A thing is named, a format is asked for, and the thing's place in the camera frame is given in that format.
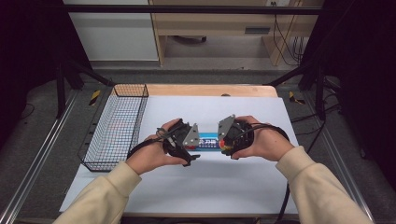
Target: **black panel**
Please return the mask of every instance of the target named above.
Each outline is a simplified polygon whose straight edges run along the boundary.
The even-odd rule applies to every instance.
[[[47,2],[63,4],[62,0]],[[49,37],[33,25],[35,16],[42,16],[42,27],[54,33],[60,49],[66,49],[62,54],[91,68],[69,15],[59,11],[56,15],[51,12],[36,15],[37,4],[40,2],[5,0],[0,6],[0,147],[19,120],[28,91],[55,79],[59,58],[46,41]],[[77,75],[77,71],[67,74]]]
[[[326,1],[326,7],[337,6]],[[379,164],[396,189],[396,16],[395,3],[357,0],[338,27],[322,61],[327,76],[341,81],[346,117],[361,148]],[[319,18],[307,46],[308,61],[337,18]]]

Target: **metal wire basket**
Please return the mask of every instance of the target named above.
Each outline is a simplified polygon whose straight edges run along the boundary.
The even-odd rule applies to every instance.
[[[113,88],[99,121],[92,123],[95,128],[89,131],[91,140],[78,151],[82,164],[91,172],[111,171],[126,159],[129,148],[137,145],[148,98],[144,84],[120,84]]]

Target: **right hand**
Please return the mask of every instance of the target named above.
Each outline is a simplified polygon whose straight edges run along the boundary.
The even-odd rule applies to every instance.
[[[252,116],[238,117],[236,119],[246,121],[250,124],[260,123]],[[257,129],[254,131],[254,141],[250,147],[235,152],[233,159],[251,156],[263,157],[268,161],[279,161],[288,151],[294,148],[288,139],[282,134],[271,129]]]

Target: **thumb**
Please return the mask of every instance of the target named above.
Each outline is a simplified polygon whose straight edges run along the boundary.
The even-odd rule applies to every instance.
[[[170,157],[166,156],[165,158],[166,165],[182,165],[187,164],[187,162],[179,157]]]
[[[254,154],[253,154],[252,150],[249,147],[247,147],[245,149],[235,152],[232,155],[232,158],[237,160],[239,158],[246,158],[246,157],[251,157],[251,156],[254,156]]]

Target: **white tabletop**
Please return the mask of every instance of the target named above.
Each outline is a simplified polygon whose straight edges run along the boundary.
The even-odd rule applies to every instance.
[[[298,145],[283,100],[275,97],[150,96],[139,139],[175,118],[197,123],[201,133],[215,133],[218,122],[231,114],[252,115],[261,122],[278,126]],[[274,162],[262,158],[234,161],[218,151],[199,154],[201,158],[192,161],[190,167],[166,166],[143,174],[124,215],[259,217],[279,212],[287,182]],[[91,173],[80,165],[60,211],[99,175],[105,174]],[[292,199],[286,214],[297,214]]]

